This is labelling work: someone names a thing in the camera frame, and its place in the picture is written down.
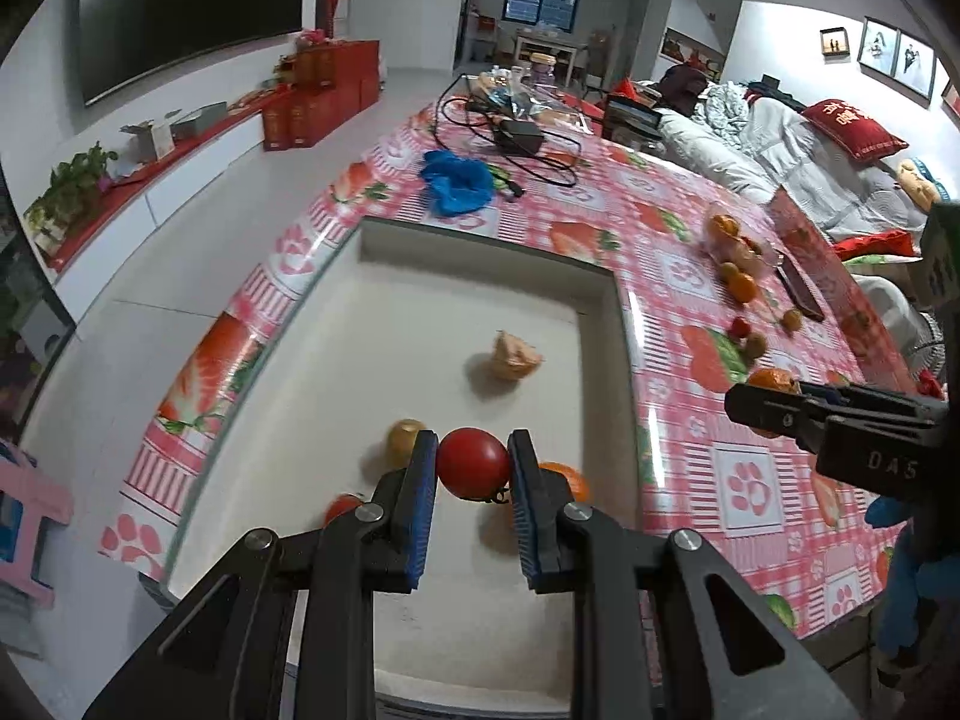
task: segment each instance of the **jar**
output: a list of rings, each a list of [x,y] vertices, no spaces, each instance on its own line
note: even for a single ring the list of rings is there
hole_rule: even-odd
[[[530,55],[530,80],[534,84],[553,86],[557,83],[554,77],[554,68],[557,57],[548,53],[532,53]]]

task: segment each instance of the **power adapter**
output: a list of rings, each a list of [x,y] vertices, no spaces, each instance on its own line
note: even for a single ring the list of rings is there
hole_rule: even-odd
[[[503,154],[530,157],[544,145],[544,132],[535,122],[503,119],[493,130],[493,141]]]

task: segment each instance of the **pink plastic stool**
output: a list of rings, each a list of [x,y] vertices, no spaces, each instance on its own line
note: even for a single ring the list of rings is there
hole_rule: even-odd
[[[63,485],[35,468],[19,447],[0,440],[0,493],[18,501],[23,509],[16,527],[13,561],[0,560],[0,581],[35,599],[42,608],[54,605],[54,591],[32,576],[43,517],[67,525],[73,517],[73,496]]]

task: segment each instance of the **metal screw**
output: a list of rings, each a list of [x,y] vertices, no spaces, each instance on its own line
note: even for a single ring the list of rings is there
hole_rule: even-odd
[[[680,549],[685,549],[688,552],[696,552],[703,546],[704,538],[696,531],[683,528],[682,531],[674,533],[673,542],[676,546],[680,547]]]
[[[587,503],[568,503],[563,507],[563,514],[567,519],[586,522],[593,517],[593,507]]]
[[[361,522],[377,522],[383,517],[383,508],[380,504],[365,503],[353,510],[353,516]]]
[[[274,542],[274,534],[266,528],[257,528],[256,531],[250,531],[244,536],[243,543],[247,549],[253,552],[259,552],[266,549]]]

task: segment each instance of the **triangular cutout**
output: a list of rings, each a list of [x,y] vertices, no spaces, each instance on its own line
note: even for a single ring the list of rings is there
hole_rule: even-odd
[[[722,577],[707,576],[707,593],[734,674],[743,677],[784,662],[784,648]]]
[[[222,577],[176,632],[160,645],[160,657],[168,664],[212,674],[239,594],[240,577]]]

